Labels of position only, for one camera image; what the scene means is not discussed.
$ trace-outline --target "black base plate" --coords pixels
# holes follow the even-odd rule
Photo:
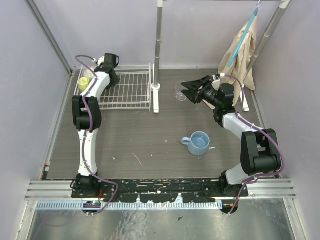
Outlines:
[[[114,203],[135,203],[140,197],[142,203],[153,201],[156,203],[174,202],[181,194],[184,203],[214,203],[217,197],[236,197],[241,185],[228,186],[220,191],[218,179],[213,178],[188,178],[188,179],[110,179],[116,182],[119,189],[113,200]],[[107,202],[115,192],[112,184],[100,183],[102,199]],[[73,191],[72,198],[98,198],[96,196],[80,195]],[[243,190],[241,197],[248,196],[248,191]]]

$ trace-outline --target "mug handle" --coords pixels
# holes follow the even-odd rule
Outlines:
[[[189,143],[190,143],[190,138],[189,138],[189,137],[183,137],[183,138],[181,139],[181,143],[182,143],[183,145],[189,145]]]

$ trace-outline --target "clear plastic cup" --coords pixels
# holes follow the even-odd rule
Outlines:
[[[175,85],[175,98],[181,102],[187,100],[187,97],[181,92],[182,90],[187,89],[186,87],[181,85],[183,82],[184,81],[178,81]]]

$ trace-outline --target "blue mug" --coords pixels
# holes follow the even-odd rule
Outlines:
[[[203,131],[196,131],[191,137],[183,137],[181,143],[187,145],[189,152],[193,155],[202,156],[209,149],[210,138]]]

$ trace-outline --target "white debris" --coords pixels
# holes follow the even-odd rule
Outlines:
[[[142,166],[142,163],[140,162],[139,158],[134,153],[132,153],[132,154],[139,161],[140,165]]]

